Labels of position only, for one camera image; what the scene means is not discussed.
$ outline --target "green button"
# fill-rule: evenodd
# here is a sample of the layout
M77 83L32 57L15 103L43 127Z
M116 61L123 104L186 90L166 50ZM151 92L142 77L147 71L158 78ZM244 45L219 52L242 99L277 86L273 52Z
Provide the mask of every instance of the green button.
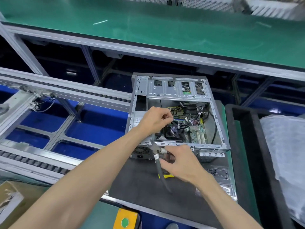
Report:
M128 218L122 219L122 222L121 222L122 227L126 228L128 226L128 224L129 224Z

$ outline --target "pliers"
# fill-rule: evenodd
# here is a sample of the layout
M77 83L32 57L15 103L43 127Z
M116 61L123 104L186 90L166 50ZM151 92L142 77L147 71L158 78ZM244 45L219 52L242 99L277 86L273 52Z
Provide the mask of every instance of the pliers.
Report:
M161 181L163 182L163 185L165 186L167 191L169 193L172 193L172 191L170 190L170 188L169 188L168 184L166 183L165 178L163 176L163 172L162 172L162 168L161 168L161 163L160 163L160 160L159 160L159 153L166 154L167 150L157 146L156 143L152 139L150 139L150 142L151 142L152 145L149 145L148 147L154 153L154 157L155 157L155 161L156 161L157 171L158 171L159 177L160 177Z

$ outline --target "brown cardboard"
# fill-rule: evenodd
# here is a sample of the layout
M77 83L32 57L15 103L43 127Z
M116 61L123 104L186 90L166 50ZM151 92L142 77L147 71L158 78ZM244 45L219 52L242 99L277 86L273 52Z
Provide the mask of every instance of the brown cardboard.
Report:
M45 187L5 181L0 185L0 229L9 228L46 191Z

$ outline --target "human arm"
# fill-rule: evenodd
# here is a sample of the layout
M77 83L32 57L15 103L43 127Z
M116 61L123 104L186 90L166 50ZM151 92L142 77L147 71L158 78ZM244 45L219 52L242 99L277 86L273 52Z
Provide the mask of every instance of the human arm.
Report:
M112 184L135 147L173 120L168 109L151 107L137 127L75 167L10 229L77 229Z
M196 186L224 229L262 229L200 165L189 146L166 146L165 149L175 156L175 162L160 160L162 168Z

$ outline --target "person's right hand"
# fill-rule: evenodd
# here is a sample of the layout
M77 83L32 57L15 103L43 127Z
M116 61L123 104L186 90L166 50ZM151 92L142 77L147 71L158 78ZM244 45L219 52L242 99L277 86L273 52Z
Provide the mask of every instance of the person's right hand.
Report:
M198 180L207 177L208 172L200 165L197 157L187 145L165 146L175 156L173 164L160 159L161 167L183 181L197 185Z

